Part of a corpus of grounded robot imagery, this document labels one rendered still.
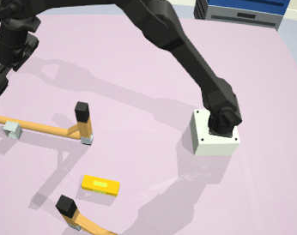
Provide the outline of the yellow rectangular block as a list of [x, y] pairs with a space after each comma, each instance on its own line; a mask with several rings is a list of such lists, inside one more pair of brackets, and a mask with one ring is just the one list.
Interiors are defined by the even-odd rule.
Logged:
[[119, 182], [84, 175], [82, 189], [108, 194], [112, 196], [118, 196]]

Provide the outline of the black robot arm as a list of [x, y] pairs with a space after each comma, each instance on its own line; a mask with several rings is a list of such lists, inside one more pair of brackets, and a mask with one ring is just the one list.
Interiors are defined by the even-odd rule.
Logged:
[[203, 106], [210, 112], [209, 135], [233, 138], [242, 122], [239, 102], [230, 84], [218, 77], [186, 37], [173, 6], [167, 0], [0, 0], [0, 41], [24, 45], [28, 31], [35, 33], [48, 9], [116, 4], [153, 45], [170, 51], [201, 88]]

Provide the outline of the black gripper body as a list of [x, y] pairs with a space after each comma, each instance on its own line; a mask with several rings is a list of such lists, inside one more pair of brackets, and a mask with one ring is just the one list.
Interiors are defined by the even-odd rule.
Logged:
[[30, 48], [33, 53], [39, 46], [38, 37], [28, 33], [24, 45], [21, 46], [7, 46], [0, 41], [0, 96], [7, 87], [9, 80], [6, 75], [11, 69], [16, 69], [19, 63], [26, 56], [26, 51]]

